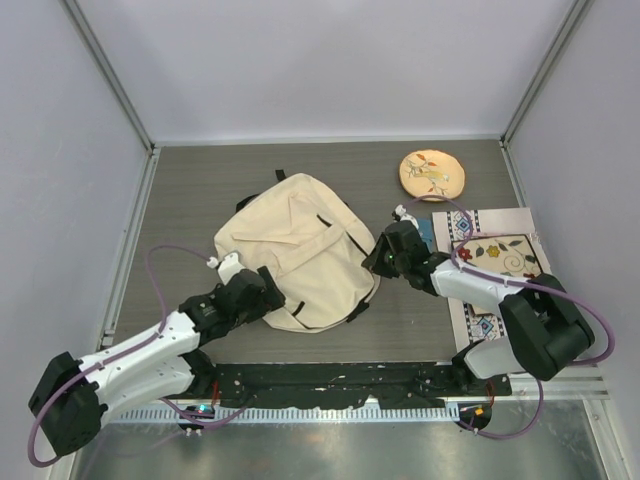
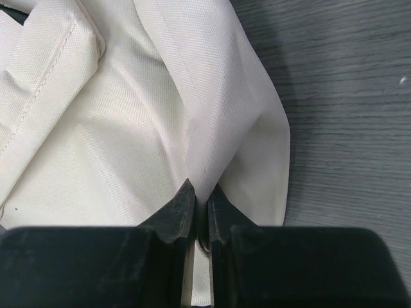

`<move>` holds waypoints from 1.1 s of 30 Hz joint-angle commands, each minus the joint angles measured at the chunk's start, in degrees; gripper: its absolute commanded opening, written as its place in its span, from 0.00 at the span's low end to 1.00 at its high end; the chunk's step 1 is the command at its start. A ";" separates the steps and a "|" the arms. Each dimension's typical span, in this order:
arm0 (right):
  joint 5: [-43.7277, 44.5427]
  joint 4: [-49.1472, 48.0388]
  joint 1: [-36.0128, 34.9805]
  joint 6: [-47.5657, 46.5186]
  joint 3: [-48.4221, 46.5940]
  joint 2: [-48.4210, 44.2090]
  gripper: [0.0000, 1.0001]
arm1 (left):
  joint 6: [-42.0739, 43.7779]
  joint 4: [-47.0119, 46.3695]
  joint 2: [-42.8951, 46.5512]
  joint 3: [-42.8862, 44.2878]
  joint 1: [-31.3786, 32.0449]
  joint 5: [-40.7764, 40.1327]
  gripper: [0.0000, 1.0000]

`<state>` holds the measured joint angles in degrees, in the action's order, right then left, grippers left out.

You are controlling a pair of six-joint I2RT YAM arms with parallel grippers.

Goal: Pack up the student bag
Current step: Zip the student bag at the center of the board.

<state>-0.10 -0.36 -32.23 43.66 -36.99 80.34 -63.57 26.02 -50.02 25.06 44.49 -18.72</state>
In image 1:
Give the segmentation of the cream canvas backpack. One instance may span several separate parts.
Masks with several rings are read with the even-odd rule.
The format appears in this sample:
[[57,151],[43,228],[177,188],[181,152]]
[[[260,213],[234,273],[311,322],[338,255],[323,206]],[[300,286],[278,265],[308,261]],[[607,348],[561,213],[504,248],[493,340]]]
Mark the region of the cream canvas backpack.
[[315,334],[351,322],[370,306],[380,279],[363,267],[375,240],[331,188],[297,173],[241,200],[213,237],[219,256],[238,253],[251,270],[268,269],[284,296],[265,315],[272,328]]

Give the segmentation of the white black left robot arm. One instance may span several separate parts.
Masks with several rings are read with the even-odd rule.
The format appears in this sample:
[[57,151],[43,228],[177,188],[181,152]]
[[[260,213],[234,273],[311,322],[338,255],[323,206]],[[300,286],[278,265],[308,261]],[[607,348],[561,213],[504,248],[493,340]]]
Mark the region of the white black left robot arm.
[[284,304],[266,267],[241,269],[120,344],[80,359],[57,355],[28,402],[35,417],[29,437],[44,434],[61,458],[90,443],[127,410],[171,396],[205,397],[216,369],[202,346]]

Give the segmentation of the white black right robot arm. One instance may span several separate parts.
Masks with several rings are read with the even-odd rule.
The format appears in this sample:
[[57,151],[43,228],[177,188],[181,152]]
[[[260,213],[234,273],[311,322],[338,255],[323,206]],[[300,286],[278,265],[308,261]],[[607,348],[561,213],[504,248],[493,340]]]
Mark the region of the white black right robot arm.
[[384,278],[402,277],[430,295],[479,306],[502,320],[504,337],[472,342],[451,360],[453,386],[465,395],[502,374],[526,372],[548,381],[595,342],[589,323],[554,276],[518,281],[430,252],[408,220],[389,225],[362,266]]

